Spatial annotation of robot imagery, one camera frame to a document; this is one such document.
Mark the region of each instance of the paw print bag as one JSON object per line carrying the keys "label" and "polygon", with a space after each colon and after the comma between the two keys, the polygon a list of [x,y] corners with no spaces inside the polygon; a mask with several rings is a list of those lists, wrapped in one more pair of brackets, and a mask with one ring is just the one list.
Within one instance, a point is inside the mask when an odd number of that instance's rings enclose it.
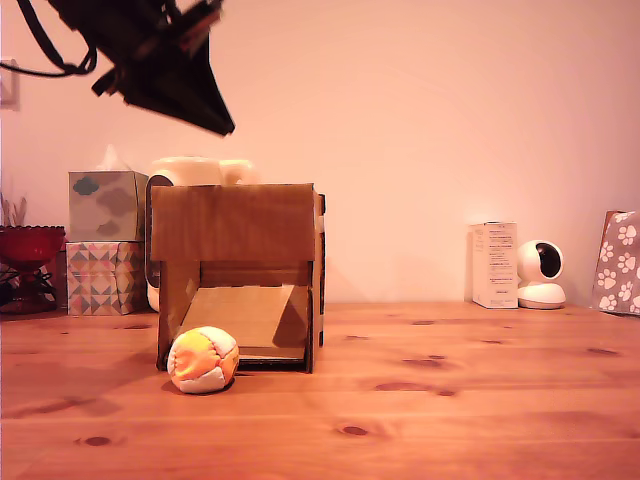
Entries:
{"label": "paw print bag", "polygon": [[592,307],[640,316],[640,215],[608,215],[593,282]]}

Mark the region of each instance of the camera lens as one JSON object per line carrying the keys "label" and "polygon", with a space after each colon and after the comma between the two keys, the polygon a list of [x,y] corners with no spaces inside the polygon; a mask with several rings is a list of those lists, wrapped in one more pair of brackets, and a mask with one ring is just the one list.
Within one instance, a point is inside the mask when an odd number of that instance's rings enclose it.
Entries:
{"label": "camera lens", "polygon": [[558,250],[548,243],[538,243],[536,250],[538,250],[538,255],[540,256],[540,271],[542,274],[547,278],[555,277],[562,265]]}

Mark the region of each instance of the cloud pattern tissue box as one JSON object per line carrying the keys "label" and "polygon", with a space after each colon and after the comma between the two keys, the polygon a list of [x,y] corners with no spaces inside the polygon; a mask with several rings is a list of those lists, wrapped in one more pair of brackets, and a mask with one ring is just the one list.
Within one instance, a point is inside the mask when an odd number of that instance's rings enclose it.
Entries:
{"label": "cloud pattern tissue box", "polygon": [[142,242],[67,244],[68,313],[126,315],[148,306]]}
{"label": "cloud pattern tissue box", "polygon": [[133,171],[69,172],[69,240],[144,240],[147,180]]}

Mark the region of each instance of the wooden table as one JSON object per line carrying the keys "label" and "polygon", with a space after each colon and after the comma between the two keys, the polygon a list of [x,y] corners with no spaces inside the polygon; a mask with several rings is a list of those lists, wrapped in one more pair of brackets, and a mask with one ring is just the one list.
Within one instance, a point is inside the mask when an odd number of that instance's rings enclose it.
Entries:
{"label": "wooden table", "polygon": [[317,373],[179,393],[152,314],[2,319],[2,479],[638,479],[640,321],[329,306]]}

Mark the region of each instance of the white product box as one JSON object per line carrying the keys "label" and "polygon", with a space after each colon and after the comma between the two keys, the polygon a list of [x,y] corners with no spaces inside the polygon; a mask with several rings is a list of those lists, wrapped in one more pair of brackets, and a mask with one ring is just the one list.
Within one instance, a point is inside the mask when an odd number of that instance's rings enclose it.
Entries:
{"label": "white product box", "polygon": [[518,251],[515,223],[472,226],[473,301],[486,308],[518,308]]}

